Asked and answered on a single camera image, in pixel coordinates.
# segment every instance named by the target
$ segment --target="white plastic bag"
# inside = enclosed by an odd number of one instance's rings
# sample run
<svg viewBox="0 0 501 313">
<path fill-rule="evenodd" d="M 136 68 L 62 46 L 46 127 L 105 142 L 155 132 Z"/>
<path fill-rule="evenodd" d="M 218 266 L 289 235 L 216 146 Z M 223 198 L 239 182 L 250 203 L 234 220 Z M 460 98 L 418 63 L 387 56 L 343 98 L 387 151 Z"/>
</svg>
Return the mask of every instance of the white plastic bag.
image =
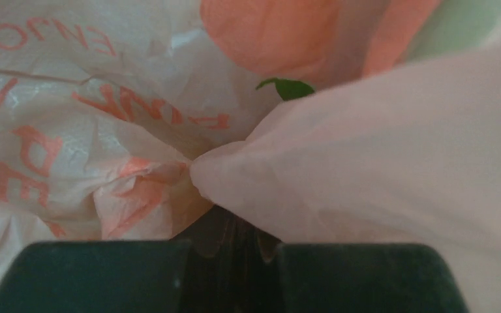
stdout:
<svg viewBox="0 0 501 313">
<path fill-rule="evenodd" d="M 281 101 L 262 80 L 392 67 L 414 1 L 0 0 L 0 278 L 33 241 L 179 233 L 211 206 L 191 160 Z"/>
<path fill-rule="evenodd" d="M 427 243 L 501 312 L 501 38 L 280 105 L 190 170 L 283 241 Z"/>
</svg>

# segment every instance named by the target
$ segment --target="green leaf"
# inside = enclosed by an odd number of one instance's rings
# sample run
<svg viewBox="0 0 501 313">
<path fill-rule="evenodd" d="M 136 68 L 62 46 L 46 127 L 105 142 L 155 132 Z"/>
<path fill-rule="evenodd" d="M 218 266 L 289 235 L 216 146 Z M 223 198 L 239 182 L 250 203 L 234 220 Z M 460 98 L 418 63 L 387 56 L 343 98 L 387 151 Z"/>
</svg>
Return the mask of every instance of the green leaf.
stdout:
<svg viewBox="0 0 501 313">
<path fill-rule="evenodd" d="M 297 80 L 283 80 L 279 78 L 270 78 L 263 81 L 256 87 L 256 90 L 259 90 L 270 83 L 275 84 L 275 89 L 283 101 L 304 98 L 305 96 L 314 93 L 314 88 L 306 83 Z"/>
</svg>

